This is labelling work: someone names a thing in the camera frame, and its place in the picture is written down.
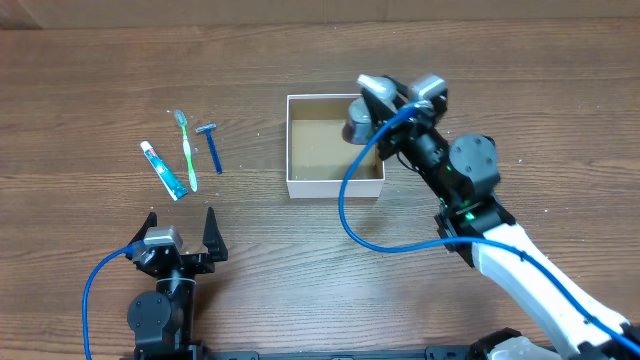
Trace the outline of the teal toothpaste tube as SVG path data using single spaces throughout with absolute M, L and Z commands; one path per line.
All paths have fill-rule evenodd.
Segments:
M 148 141 L 142 141 L 140 147 L 171 199 L 177 201 L 184 197 L 188 193 L 187 189 L 156 153 L 153 146 Z

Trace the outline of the green toothbrush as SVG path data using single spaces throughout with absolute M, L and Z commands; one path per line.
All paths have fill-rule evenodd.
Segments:
M 198 181 L 197 181 L 195 168 L 193 165 L 191 144 L 189 142 L 189 138 L 187 134 L 187 118 L 184 115 L 184 113 L 179 109 L 174 111 L 174 117 L 182 132 L 182 148 L 183 148 L 183 153 L 187 163 L 190 188 L 193 192 L 197 192 Z

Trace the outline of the blue disposable razor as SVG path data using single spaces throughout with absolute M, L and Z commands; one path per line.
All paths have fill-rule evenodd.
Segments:
M 219 154 L 215 145 L 214 137 L 212 135 L 212 133 L 216 128 L 217 128 L 216 123 L 209 123 L 209 124 L 198 127 L 196 129 L 196 133 L 205 135 L 215 170 L 218 174 L 222 174 L 223 167 L 222 167 Z

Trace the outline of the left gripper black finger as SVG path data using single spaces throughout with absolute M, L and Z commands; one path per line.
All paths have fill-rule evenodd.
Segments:
M 228 260 L 228 249 L 218 228 L 215 212 L 212 207 L 207 209 L 202 243 L 207 248 L 208 255 L 212 262 Z
M 134 235 L 133 242 L 137 243 L 142 241 L 145 238 L 148 230 L 156 226 L 157 226 L 157 214 L 155 212 L 150 212 L 146 220 L 143 222 L 141 228 Z

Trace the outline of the pink open box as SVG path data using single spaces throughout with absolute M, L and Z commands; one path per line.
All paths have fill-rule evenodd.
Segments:
M 286 98 L 286 175 L 292 199 L 336 199 L 363 150 L 343 139 L 357 94 L 291 94 Z

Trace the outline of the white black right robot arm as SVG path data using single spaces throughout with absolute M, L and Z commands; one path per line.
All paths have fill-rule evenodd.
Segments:
M 380 158 L 402 154 L 441 202 L 440 244 L 505 290 L 542 329 L 563 359 L 636 359 L 639 329 L 582 290 L 556 267 L 500 202 L 493 139 L 447 141 L 436 125 L 448 86 L 430 74 L 404 85 L 360 75 L 351 115 L 356 139 Z

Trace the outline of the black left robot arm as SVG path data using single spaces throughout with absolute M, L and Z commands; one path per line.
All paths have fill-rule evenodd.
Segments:
M 155 279 L 155 289 L 129 305 L 127 321 L 135 335 L 135 359 L 211 359 L 209 348 L 192 338 L 196 277 L 212 274 L 228 259 L 213 208 L 207 209 L 204 252 L 185 254 L 173 226 L 160 227 L 150 213 L 130 241 L 126 255 L 136 268 Z

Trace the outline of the clear soap pump bottle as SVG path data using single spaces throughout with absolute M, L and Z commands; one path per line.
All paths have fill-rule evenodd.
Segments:
M 397 86 L 387 77 L 360 74 L 357 84 L 361 96 L 348 107 L 348 117 L 342 130 L 343 139 L 354 145 L 364 145 L 382 121 L 397 113 L 394 100 Z

